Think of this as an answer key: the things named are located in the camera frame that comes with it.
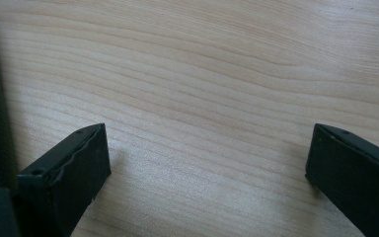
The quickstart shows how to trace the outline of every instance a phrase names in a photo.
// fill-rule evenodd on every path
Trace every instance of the light wood tabletop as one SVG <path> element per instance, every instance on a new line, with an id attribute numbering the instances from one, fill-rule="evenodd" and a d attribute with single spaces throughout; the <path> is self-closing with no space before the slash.
<path id="1" fill-rule="evenodd" d="M 107 126 L 73 236 L 363 236 L 304 177 L 315 123 L 379 145 L 379 1 L 0 1 L 19 169 Z"/>

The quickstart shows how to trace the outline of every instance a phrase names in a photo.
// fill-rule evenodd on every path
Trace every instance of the wooden surface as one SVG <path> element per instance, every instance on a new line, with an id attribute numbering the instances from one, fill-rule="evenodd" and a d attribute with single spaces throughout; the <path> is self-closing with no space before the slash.
<path id="1" fill-rule="evenodd" d="M 0 1 L 19 168 L 107 125 L 73 236 L 362 234 L 304 178 L 313 125 L 379 145 L 379 1 Z"/>

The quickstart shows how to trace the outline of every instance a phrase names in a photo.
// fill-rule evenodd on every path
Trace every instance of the wood grain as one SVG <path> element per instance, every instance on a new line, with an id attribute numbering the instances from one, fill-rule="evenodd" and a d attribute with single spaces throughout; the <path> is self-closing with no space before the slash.
<path id="1" fill-rule="evenodd" d="M 379 1 L 0 1 L 19 168 L 107 125 L 73 236 L 362 234 L 304 178 L 313 125 L 379 145 Z"/>

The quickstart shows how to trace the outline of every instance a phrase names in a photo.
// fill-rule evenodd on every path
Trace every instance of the wooden table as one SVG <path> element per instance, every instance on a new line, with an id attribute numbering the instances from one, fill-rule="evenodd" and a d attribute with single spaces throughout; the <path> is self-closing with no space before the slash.
<path id="1" fill-rule="evenodd" d="M 20 169 L 107 125 L 73 236 L 362 236 L 304 166 L 379 145 L 379 1 L 0 1 L 0 70 Z"/>

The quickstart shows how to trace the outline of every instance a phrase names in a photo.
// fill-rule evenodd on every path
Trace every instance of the screw hole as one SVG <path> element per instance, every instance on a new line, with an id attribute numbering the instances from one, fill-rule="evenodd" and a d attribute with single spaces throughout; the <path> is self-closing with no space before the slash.
<path id="1" fill-rule="evenodd" d="M 34 176 L 41 175 L 42 173 L 44 173 L 44 170 L 43 170 L 43 169 L 38 169 L 38 170 L 33 170 L 33 171 L 32 171 L 32 174 L 33 174 Z"/>

